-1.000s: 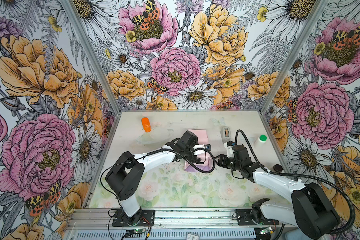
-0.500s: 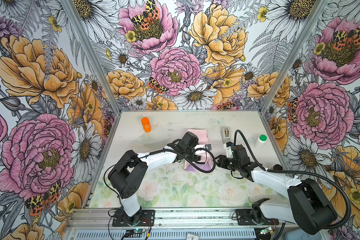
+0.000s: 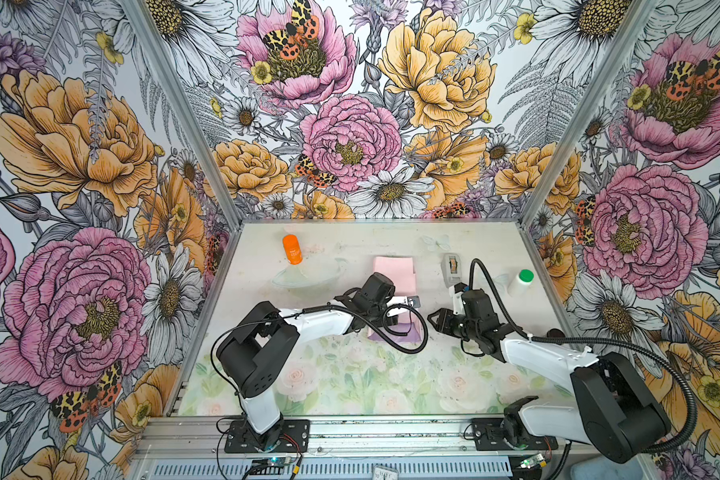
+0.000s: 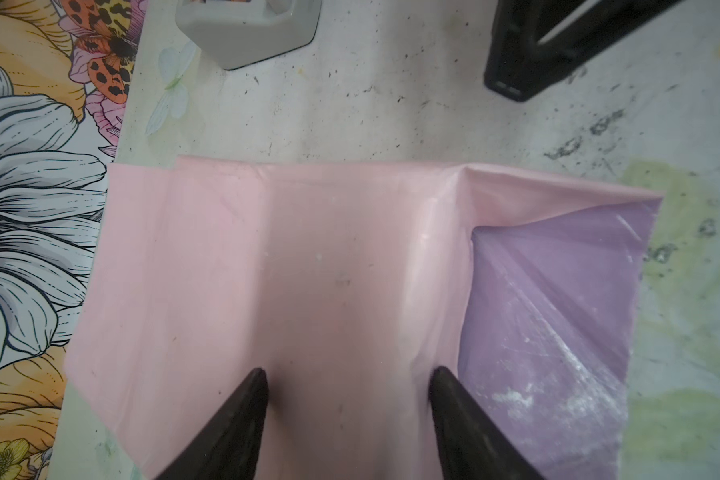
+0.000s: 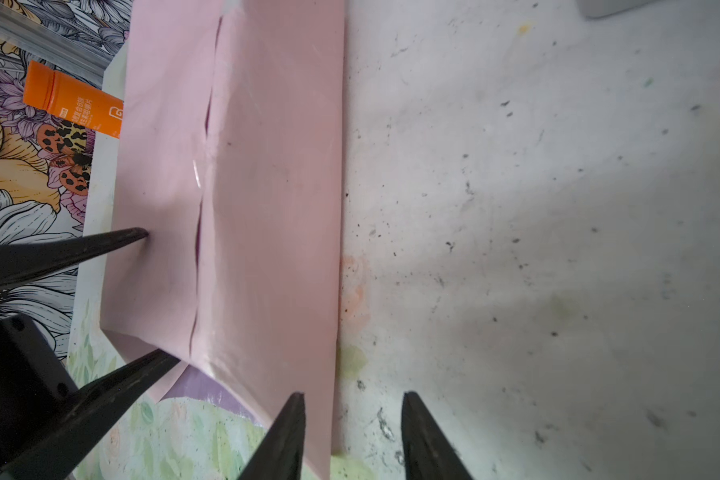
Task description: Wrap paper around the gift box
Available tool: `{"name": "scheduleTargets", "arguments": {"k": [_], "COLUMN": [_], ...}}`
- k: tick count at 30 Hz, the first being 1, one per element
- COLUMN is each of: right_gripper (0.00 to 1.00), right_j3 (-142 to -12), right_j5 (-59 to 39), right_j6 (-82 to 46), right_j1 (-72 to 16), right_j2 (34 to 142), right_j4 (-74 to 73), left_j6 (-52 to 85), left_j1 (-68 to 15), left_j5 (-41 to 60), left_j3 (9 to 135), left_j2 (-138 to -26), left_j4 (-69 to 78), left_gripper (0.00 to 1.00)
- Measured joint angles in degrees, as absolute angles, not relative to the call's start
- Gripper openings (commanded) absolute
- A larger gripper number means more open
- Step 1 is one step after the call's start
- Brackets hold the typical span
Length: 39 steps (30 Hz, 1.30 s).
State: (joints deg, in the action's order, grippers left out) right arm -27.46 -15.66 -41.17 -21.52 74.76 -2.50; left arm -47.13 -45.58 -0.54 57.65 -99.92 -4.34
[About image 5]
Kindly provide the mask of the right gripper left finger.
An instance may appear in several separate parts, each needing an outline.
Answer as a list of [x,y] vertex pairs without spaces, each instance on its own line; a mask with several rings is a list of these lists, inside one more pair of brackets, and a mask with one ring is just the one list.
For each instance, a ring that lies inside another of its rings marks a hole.
[[299,480],[305,431],[304,394],[294,392],[283,405],[238,480]]

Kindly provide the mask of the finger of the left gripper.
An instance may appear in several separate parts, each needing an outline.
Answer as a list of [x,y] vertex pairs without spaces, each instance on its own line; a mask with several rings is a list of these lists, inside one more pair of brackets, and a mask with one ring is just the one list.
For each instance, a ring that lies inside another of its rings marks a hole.
[[157,349],[85,385],[0,468],[0,479],[67,478],[127,410],[178,364]]
[[44,278],[147,238],[143,228],[44,243],[0,245],[0,290]]

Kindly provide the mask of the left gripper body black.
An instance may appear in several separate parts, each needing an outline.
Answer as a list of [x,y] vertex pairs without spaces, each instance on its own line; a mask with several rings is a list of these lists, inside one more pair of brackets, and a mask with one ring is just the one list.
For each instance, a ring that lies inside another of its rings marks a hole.
[[0,470],[77,391],[33,319],[0,321]]

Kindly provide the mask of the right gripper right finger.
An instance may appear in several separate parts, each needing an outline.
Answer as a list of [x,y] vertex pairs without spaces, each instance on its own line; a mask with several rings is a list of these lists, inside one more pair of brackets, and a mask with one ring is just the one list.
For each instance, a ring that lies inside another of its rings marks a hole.
[[408,480],[472,480],[455,449],[414,391],[403,396],[401,433]]

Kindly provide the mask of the purple wrapping paper sheet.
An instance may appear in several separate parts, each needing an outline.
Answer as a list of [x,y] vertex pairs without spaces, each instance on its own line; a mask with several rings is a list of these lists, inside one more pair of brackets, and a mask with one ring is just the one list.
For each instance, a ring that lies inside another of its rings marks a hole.
[[341,1],[137,1],[127,40],[100,326],[160,349],[260,422],[306,402],[304,458],[330,472],[339,314]]

